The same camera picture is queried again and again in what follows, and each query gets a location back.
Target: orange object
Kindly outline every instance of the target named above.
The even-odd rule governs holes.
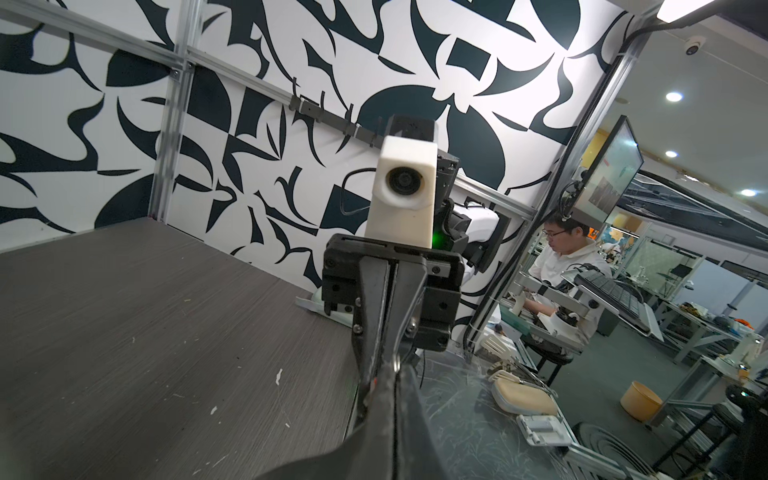
[[[743,324],[743,325],[746,325],[746,326],[750,327],[752,330],[754,330],[754,329],[755,329],[755,327],[753,327],[752,325],[750,325],[750,323],[749,323],[749,322],[747,322],[746,320],[742,320],[742,319],[734,319],[734,320],[736,320],[738,323],[741,323],[741,324]]]
[[[663,402],[653,390],[640,382],[632,382],[619,403],[635,420],[646,422],[658,412]]]

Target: monitor screen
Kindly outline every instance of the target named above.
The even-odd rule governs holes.
[[[574,220],[600,230],[642,165],[640,148],[622,115],[589,169],[571,211]]]

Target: black and white patterned wall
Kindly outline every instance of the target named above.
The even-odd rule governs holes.
[[[432,118],[468,176],[531,204],[629,17],[605,0],[208,0],[198,47],[286,91],[295,77],[371,130]],[[307,290],[330,236],[364,231],[340,185],[376,149],[202,68],[184,135],[171,225]],[[368,204],[371,180],[350,178],[346,209]],[[465,286],[460,316],[494,270]]]
[[[173,49],[184,0],[51,3]],[[372,130],[432,118],[467,175],[532,204],[630,16],[607,0],[208,0],[203,20],[207,53],[283,90],[295,77]],[[0,34],[0,250],[145,215],[167,69],[20,18]],[[378,151],[204,68],[187,113],[169,223],[314,290],[330,236],[365,228],[341,215],[341,181]],[[350,179],[346,208],[371,181]]]
[[[173,48],[178,12],[159,4],[56,5]],[[167,82],[162,65],[0,17],[0,250],[147,215]]]

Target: white shirt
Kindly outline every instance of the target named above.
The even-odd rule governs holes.
[[[552,286],[557,286],[563,281],[562,274],[566,270],[579,266],[579,263],[590,263],[595,265],[605,276],[611,278],[611,268],[606,263],[605,259],[598,253],[598,248],[594,243],[594,240],[587,238],[587,246],[568,255],[561,255],[552,250],[547,245],[542,250],[541,255],[538,256],[533,263],[528,274],[543,281],[548,281]],[[534,295],[537,302],[544,305],[556,306],[552,301],[544,298],[543,296]],[[591,338],[594,335],[595,330],[598,329],[598,321],[600,314],[602,314],[602,308],[598,308],[589,312],[586,318],[579,321],[578,328],[587,337]]]

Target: black cable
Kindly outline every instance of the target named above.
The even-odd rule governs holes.
[[[624,285],[626,285],[626,286],[630,287],[630,288],[631,288],[632,290],[634,290],[634,292],[637,294],[637,299],[638,299],[638,300],[640,300],[640,302],[641,302],[641,303],[643,302],[643,294],[640,292],[640,290],[638,290],[638,289],[637,289],[637,287],[636,287],[635,285],[632,285],[632,284],[631,284],[631,283],[629,283],[629,282],[625,282],[625,281],[623,281],[623,280],[619,280],[619,279],[614,279],[614,282],[616,282],[616,283],[622,283],[622,284],[624,284]]]
[[[568,188],[573,186],[573,185],[575,185],[577,182],[578,182],[577,180],[573,180],[569,184],[565,185],[565,187],[563,187],[562,193],[560,193],[560,197],[558,198],[558,209],[559,209],[559,213],[560,213],[560,217],[561,218],[564,218],[564,219],[571,218],[570,215],[567,216],[567,217],[565,216],[565,194],[568,193]]]
[[[367,209],[370,208],[370,205],[369,205],[367,207],[363,207],[363,208],[358,208],[358,209],[352,210],[351,212],[348,212],[348,211],[344,210],[344,192],[346,192],[344,187],[346,186],[346,181],[352,175],[354,175],[354,174],[361,174],[362,172],[375,172],[375,171],[376,171],[375,168],[358,168],[357,170],[352,170],[351,172],[349,172],[344,177],[344,180],[341,182],[341,194],[339,195],[339,210],[341,210],[341,214],[342,215],[346,215],[346,216],[354,215],[354,214],[358,214],[358,213],[362,212],[363,210],[367,210]]]
[[[568,265],[565,269],[568,270],[569,268],[571,268],[574,265],[581,265],[582,267],[584,267],[587,270],[596,270],[598,272],[600,271],[599,268],[597,268],[595,265],[592,265],[591,263],[572,263],[572,264]]]
[[[424,362],[424,366],[422,367],[422,381],[419,382],[419,390],[422,389],[422,385],[424,385],[424,372],[427,371],[427,351],[424,350],[424,358],[422,359]]]
[[[490,298],[493,296],[493,293],[496,291],[499,284],[502,282],[508,283],[509,277],[511,276],[512,273],[514,273],[514,268],[515,266],[517,266],[517,263],[520,260],[520,256],[522,255],[522,252],[525,251],[525,247],[531,241],[531,237],[533,236],[533,233],[539,228],[541,223],[543,223],[544,219],[549,214],[551,214],[551,211],[550,211],[547,214],[547,216],[543,216],[545,209],[549,205],[555,193],[555,187],[560,181],[560,177],[562,176],[563,171],[565,170],[565,165],[568,163],[568,158],[570,158],[574,148],[576,148],[576,143],[578,142],[578,138],[581,136],[581,132],[587,126],[587,122],[592,117],[592,114],[594,113],[595,109],[598,107],[598,104],[600,103],[600,99],[605,94],[605,91],[607,90],[608,85],[611,83],[611,80],[616,75],[616,72],[619,69],[619,65],[621,64],[621,57],[623,57],[627,53],[627,50],[629,49],[630,45],[632,45],[632,42],[635,40],[635,38],[639,37],[640,35],[651,33],[654,31],[672,30],[675,28],[687,27],[703,20],[704,18],[710,17],[715,12],[717,12],[717,10],[714,10],[713,4],[719,5],[721,7],[723,2],[712,2],[709,5],[700,8],[694,14],[687,15],[686,17],[682,17],[681,19],[676,20],[675,22],[660,23],[656,25],[650,25],[644,28],[639,28],[638,30],[633,31],[621,44],[621,47],[619,48],[619,52],[617,53],[616,58],[614,59],[613,63],[611,63],[611,66],[609,67],[608,72],[606,72],[606,75],[603,77],[603,81],[600,83],[600,85],[598,85],[598,88],[595,90],[594,94],[592,95],[592,99],[587,105],[587,108],[584,111],[584,115],[582,115],[581,120],[579,121],[578,125],[576,125],[576,128],[574,129],[574,132],[571,135],[571,139],[568,141],[568,145],[565,148],[565,152],[563,153],[563,156],[560,159],[560,164],[558,165],[558,169],[555,171],[554,178],[552,178],[552,181],[551,181],[551,185],[553,187],[548,190],[543,202],[541,203],[541,209],[539,209],[539,211],[536,213],[536,215],[532,219],[531,226],[528,228],[528,231],[525,233],[520,243],[518,244],[518,248],[515,251],[515,253],[512,254],[512,258],[509,260],[509,262],[507,262],[506,265],[504,265],[504,267],[501,270],[497,271],[496,274],[491,279],[491,282],[488,284],[488,290],[487,290],[488,294],[483,296],[482,300],[480,301],[480,304],[478,305],[478,308],[475,310],[475,314],[472,315],[472,318],[467,324],[467,328],[464,330],[464,335],[462,337],[462,348],[464,350],[467,349],[467,338],[469,338],[469,333],[474,329],[474,327],[472,326],[473,323],[477,322],[481,312],[488,305],[488,302],[491,301]]]

